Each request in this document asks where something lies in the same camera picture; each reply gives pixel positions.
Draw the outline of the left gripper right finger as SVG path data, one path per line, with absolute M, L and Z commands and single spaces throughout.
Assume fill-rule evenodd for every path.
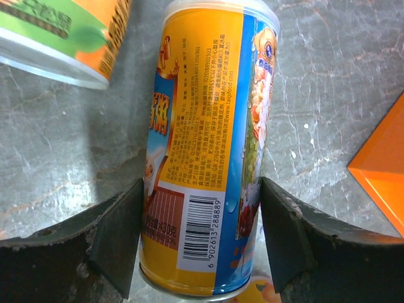
M 403 302 L 403 239 L 356 227 L 262 178 L 261 214 L 282 302 Z

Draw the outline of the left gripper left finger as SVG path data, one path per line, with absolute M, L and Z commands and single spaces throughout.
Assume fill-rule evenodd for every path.
M 1 241 L 1 302 L 122 302 L 129 297 L 143 180 L 29 237 Z

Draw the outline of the tall blue red can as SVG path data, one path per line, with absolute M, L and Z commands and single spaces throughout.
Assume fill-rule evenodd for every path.
M 263 1 L 173 1 L 146 149 L 140 272 L 221 301 L 251 279 L 280 22 Z

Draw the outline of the orange shelf cabinet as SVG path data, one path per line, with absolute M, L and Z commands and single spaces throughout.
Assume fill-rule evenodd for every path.
M 347 166 L 394 228 L 403 235 L 403 95 Z

